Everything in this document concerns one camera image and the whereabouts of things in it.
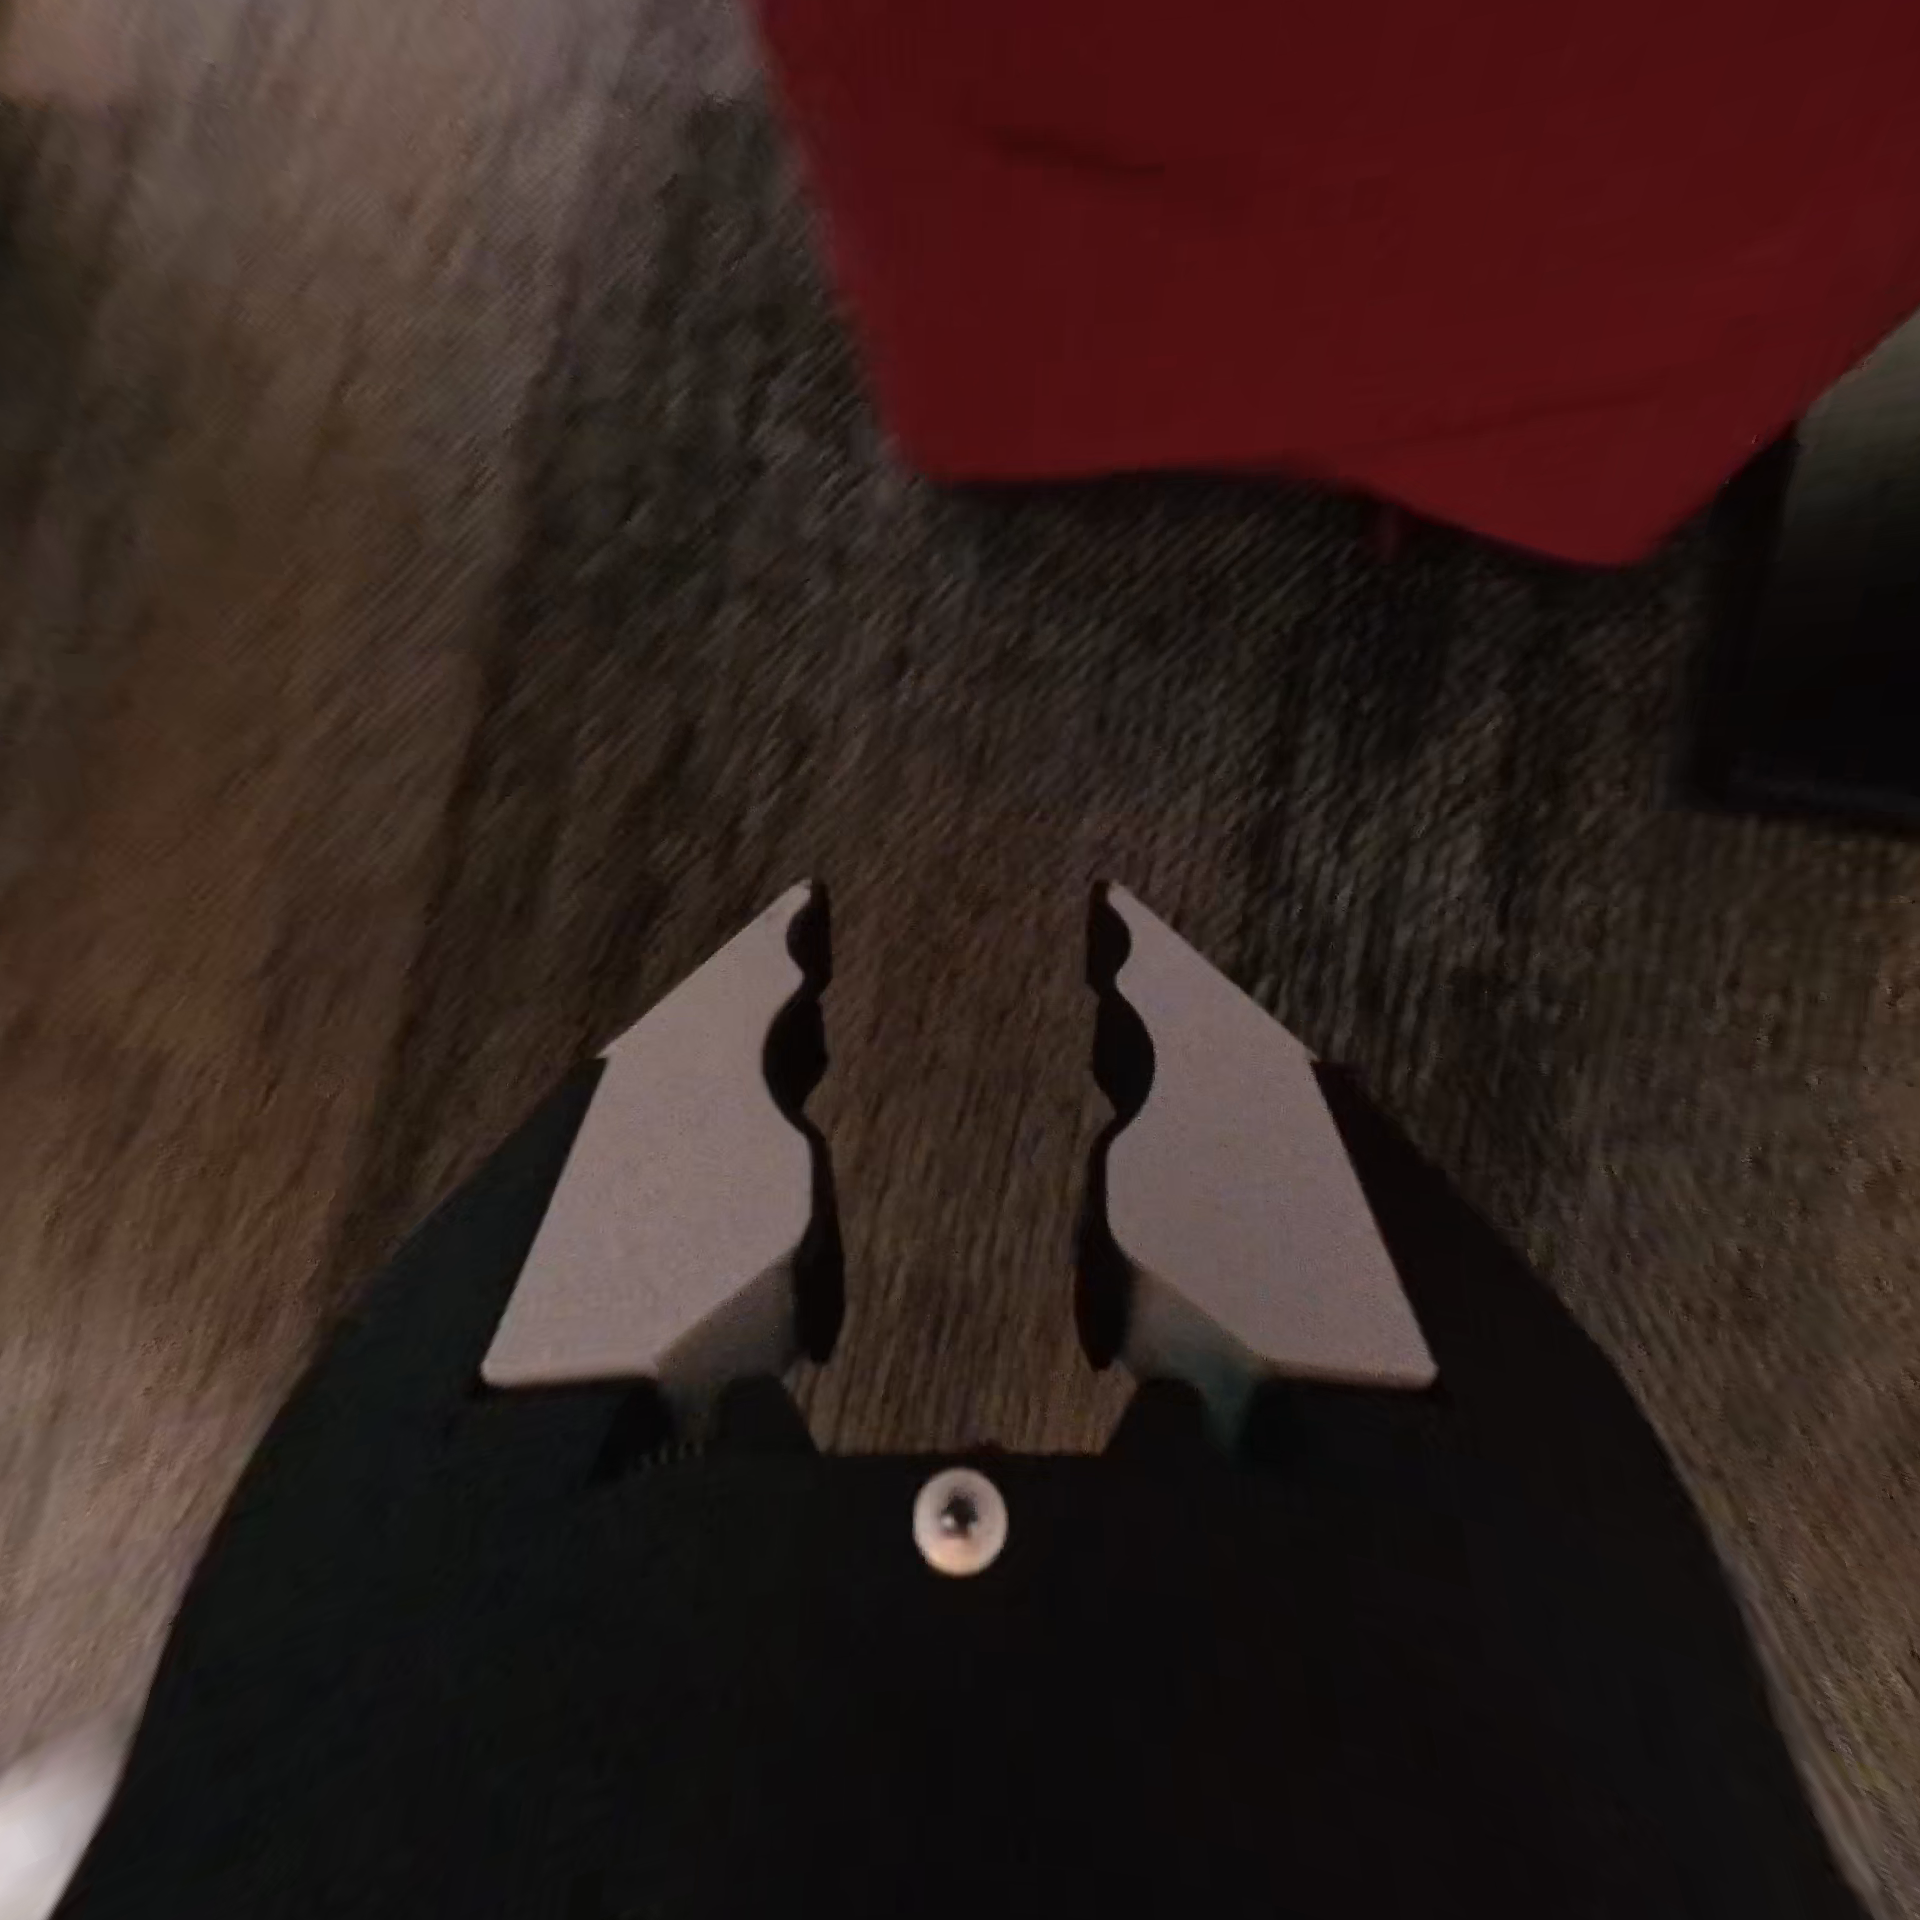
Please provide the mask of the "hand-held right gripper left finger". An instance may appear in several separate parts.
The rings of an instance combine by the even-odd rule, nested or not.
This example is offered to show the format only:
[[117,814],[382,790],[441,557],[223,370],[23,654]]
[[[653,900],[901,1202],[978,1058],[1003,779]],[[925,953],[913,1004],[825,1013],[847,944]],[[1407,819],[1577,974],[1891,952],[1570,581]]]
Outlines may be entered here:
[[803,880],[602,1049],[487,1387],[642,1381],[689,1421],[832,1356],[847,1246],[809,1118],[831,980],[829,891]]

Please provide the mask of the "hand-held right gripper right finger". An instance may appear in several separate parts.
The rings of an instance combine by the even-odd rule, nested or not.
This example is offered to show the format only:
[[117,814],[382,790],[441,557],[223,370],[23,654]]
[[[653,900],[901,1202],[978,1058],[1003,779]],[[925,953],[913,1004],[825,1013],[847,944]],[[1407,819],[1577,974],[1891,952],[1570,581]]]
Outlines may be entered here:
[[1217,1434],[1271,1382],[1432,1389],[1309,1045],[1115,880],[1093,889],[1087,957],[1105,1107],[1078,1219],[1088,1363],[1190,1387]]

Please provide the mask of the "red fabric item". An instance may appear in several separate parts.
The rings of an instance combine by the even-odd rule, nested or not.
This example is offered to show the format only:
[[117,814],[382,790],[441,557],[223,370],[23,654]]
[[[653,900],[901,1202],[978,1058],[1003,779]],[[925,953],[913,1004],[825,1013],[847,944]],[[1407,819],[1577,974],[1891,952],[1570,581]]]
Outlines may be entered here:
[[1915,2],[750,11],[942,484],[1286,476],[1625,565],[1915,313]]

